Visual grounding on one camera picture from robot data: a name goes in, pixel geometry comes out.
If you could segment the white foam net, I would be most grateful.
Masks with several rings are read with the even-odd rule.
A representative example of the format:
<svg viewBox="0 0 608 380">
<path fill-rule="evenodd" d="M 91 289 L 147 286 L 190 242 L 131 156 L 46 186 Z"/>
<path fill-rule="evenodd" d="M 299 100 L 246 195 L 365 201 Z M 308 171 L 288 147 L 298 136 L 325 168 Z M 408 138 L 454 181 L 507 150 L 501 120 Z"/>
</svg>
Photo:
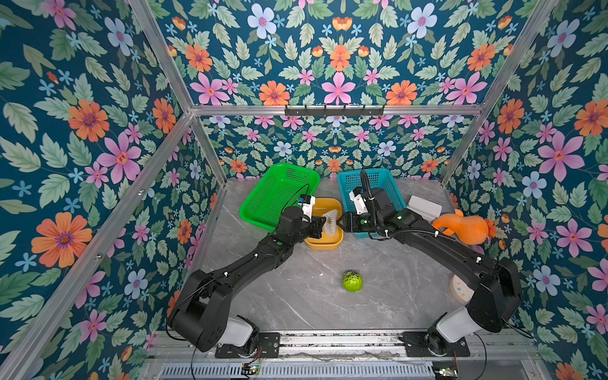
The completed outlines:
<svg viewBox="0 0 608 380">
<path fill-rule="evenodd" d="M 332 237 L 337 231 L 337 220 L 339 219 L 339 212 L 337 209 L 332 209 L 322 215 L 325 219 L 323 226 L 323 233 L 327 237 Z"/>
</svg>

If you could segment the dark speckled custard apple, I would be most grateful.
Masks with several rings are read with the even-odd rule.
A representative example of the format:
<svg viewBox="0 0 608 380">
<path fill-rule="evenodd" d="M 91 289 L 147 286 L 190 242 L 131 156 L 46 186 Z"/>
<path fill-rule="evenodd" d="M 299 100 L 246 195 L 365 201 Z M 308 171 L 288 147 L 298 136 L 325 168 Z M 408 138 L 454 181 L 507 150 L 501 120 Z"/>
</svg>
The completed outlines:
<svg viewBox="0 0 608 380">
<path fill-rule="evenodd" d="M 342 276 L 343 288 L 351 293 L 357 293 L 363 289 L 363 277 L 356 271 L 347 271 Z"/>
</svg>

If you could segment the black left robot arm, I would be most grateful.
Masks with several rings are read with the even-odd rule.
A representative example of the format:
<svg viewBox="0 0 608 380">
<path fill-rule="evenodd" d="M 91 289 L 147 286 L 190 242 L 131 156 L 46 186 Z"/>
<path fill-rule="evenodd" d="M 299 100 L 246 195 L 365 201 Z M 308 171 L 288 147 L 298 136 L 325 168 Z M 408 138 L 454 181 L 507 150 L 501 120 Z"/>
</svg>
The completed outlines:
<svg viewBox="0 0 608 380">
<path fill-rule="evenodd" d="M 233 347 L 241 356 L 255 354 L 260 330 L 245 317 L 230 317 L 234 296 L 280 267 L 296 245 L 308 238 L 320 238 L 326 223 L 324 216 L 309 216 L 300 207 L 287 207 L 275 230 L 250 253 L 222 269 L 193 272 L 169 314 L 167 326 L 201 352 L 223 345 Z"/>
</svg>

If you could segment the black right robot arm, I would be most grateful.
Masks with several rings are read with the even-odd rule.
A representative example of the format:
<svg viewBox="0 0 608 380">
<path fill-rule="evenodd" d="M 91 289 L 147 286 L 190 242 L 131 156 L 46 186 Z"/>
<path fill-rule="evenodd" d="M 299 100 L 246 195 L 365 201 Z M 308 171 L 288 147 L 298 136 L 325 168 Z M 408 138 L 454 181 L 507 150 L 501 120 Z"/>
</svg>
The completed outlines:
<svg viewBox="0 0 608 380">
<path fill-rule="evenodd" d="M 500 332 L 522 302 L 517 265 L 472 250 L 488 236 L 481 217 L 440 215 L 433 223 L 409 208 L 396 209 L 381 188 L 360 186 L 348 198 L 355 205 L 338 220 L 348 233 L 378 234 L 428 255 L 473 291 L 465 306 L 440 317 L 427 331 L 427 347 L 439 355 L 448 345 L 485 330 Z"/>
</svg>

